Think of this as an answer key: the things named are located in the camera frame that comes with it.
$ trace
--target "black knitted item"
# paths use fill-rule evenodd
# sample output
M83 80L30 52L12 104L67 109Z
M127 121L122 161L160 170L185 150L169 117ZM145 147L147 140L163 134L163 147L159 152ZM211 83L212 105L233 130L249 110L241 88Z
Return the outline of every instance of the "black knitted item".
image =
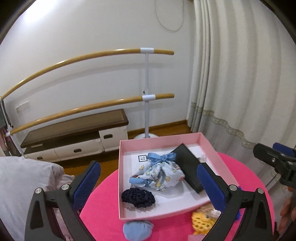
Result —
M150 207L153 203L155 203L155 198L152 192L139 188L130 188L125 190L121 194L121 199L123 202L131 203L137 208Z

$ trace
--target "blue gripper pad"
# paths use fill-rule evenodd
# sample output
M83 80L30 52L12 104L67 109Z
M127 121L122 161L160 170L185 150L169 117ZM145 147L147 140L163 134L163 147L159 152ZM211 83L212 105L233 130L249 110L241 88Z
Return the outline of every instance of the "blue gripper pad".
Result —
M276 142L276 143L274 143L272 148L276 151L279 151L279 152L285 154L286 156L295 157L295 153L294 153L293 149L290 147L284 146L284 145Z
M205 192L207 193L210 201L212 202L214 208L216 210L219 210L220 212L223 212L226 208L225 195L203 165L197 166L197 177L202 184ZM238 212L235 220L239 219L240 212Z
M73 194L73 210L81 210L89 195L91 194L96 182L101 175L101 165L96 162L89 172L86 174L85 178L82 180L76 192Z

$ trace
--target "round pink table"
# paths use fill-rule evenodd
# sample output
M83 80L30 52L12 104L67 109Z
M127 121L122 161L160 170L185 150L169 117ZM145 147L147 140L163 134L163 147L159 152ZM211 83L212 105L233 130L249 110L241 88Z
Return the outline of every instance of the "round pink table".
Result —
M274 209L268 192L261 180L244 164L219 153L233 176L245 191L255 191L262 188L267 196L271 220L274 225ZM187 241L188 235L193 234L191 222L192 212L178 216L153 220L154 228L148 241ZM89 196L80 218L93 237L99 241L123 241L123 222L118 214L118 170L108 176ZM232 240L239 221L235 222L226 238Z

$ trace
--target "printed fabric pouch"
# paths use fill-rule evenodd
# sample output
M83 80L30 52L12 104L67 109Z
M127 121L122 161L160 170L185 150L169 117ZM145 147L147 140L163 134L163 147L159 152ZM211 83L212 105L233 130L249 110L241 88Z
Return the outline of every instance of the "printed fabric pouch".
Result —
M148 153L148 162L139 168L129 182L137 187L151 187L164 191L167 187L174 187L185 178L181 168L174 162L176 153L158 155Z

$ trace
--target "gray bedding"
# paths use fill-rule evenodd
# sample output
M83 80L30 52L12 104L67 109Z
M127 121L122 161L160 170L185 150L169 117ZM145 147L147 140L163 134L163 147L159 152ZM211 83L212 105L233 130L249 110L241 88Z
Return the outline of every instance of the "gray bedding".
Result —
M55 163L15 156L0 157L0 218L15 241L24 241L34 190L38 187L44 191L56 190L73 179L74 176L66 175Z

